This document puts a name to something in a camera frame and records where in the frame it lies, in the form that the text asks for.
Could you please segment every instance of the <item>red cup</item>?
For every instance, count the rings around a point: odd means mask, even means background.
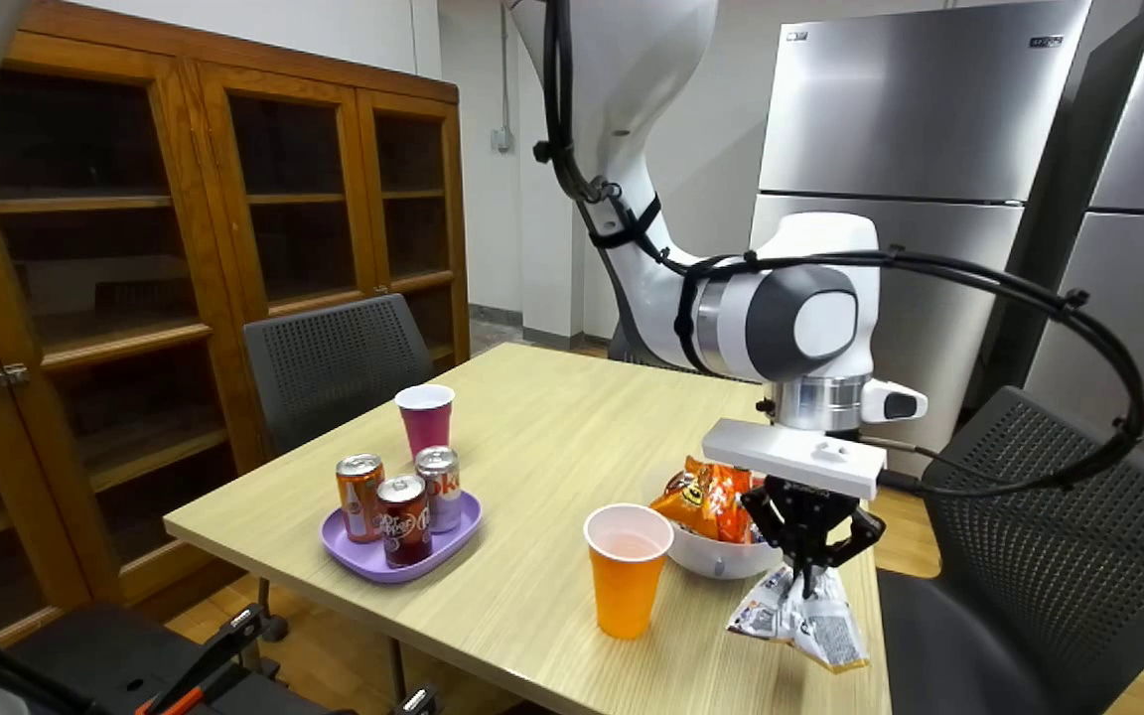
[[[452,388],[447,387],[410,387],[398,395],[406,417],[410,453],[415,456],[428,447],[447,447]]]

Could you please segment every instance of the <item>chair backrest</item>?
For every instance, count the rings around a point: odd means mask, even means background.
[[[402,294],[263,318],[242,335],[275,451],[295,451],[431,379]]]
[[[941,453],[1027,481],[1097,443],[1000,388]],[[988,481],[931,460],[924,485]],[[995,501],[924,496],[941,583],[1045,680],[1052,710],[1102,710],[1144,673],[1144,453],[1073,489]]]

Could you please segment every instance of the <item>white bowl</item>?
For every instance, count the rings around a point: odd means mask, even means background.
[[[675,525],[675,546],[668,558],[706,582],[750,582],[781,564],[781,552],[770,546],[729,546],[729,539],[712,539],[700,534],[688,534]]]

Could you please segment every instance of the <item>floor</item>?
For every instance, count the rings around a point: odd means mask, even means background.
[[[495,341],[521,341],[516,326],[475,322],[475,351]],[[916,496],[881,493],[875,513],[886,517],[877,564],[892,571],[930,576],[935,571],[935,547],[930,517]],[[232,582],[191,613],[175,615],[171,628],[205,640],[231,613],[252,599],[252,582]],[[275,590],[275,613],[289,619],[289,640],[265,645],[265,654],[281,665],[281,680],[328,710],[381,715],[398,710],[389,680],[389,645],[371,624],[357,624],[346,613],[321,607],[307,595]],[[410,684],[438,690],[447,715],[491,715],[513,710],[516,701],[406,646]],[[1144,676],[1112,707],[1117,715],[1144,715]]]

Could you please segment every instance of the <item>soda can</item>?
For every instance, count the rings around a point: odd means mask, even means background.
[[[428,493],[428,534],[459,530],[459,474],[447,447],[428,447],[415,453],[415,476]]]
[[[375,485],[386,564],[406,567],[428,558],[428,501],[420,476],[389,476]]]
[[[381,485],[386,468],[375,453],[352,453],[337,460],[337,501],[350,539],[381,539]]]

